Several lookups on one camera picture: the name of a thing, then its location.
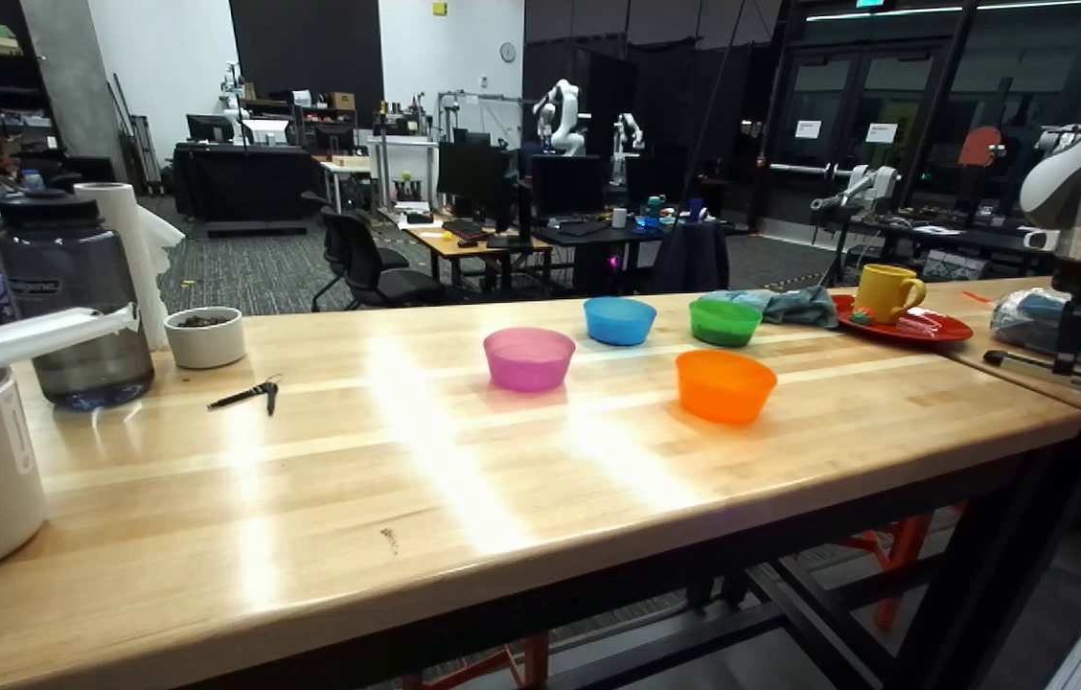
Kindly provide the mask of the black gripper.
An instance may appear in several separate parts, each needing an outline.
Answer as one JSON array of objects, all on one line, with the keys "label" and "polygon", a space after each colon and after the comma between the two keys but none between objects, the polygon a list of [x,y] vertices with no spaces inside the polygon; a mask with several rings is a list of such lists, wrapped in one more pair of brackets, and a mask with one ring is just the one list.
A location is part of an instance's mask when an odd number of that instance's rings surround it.
[{"label": "black gripper", "polygon": [[1053,342],[1053,373],[1072,377],[1081,358],[1081,259],[1057,259],[1053,289],[1065,293],[1063,328]]}]

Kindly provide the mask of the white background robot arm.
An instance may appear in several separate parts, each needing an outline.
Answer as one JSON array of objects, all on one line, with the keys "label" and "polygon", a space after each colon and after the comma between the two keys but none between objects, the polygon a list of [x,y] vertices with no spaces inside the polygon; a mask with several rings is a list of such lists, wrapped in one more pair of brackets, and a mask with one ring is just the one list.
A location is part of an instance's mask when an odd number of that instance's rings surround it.
[{"label": "white background robot arm", "polygon": [[533,103],[533,129],[536,141],[547,147],[560,158],[582,158],[588,135],[582,135],[582,106],[578,106],[578,83],[560,75],[536,103]]}]

